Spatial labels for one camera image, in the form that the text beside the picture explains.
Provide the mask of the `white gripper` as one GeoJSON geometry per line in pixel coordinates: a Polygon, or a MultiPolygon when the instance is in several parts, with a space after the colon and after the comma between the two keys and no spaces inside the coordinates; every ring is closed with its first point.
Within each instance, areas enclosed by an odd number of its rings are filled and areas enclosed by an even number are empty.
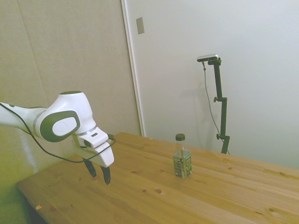
{"type": "Polygon", "coordinates": [[[84,162],[90,175],[94,178],[97,173],[92,161],[101,165],[104,181],[106,185],[111,182],[110,165],[114,162],[114,155],[111,149],[112,141],[108,139],[108,135],[88,134],[88,135],[72,135],[75,146],[75,153],[86,160],[84,162]]]}

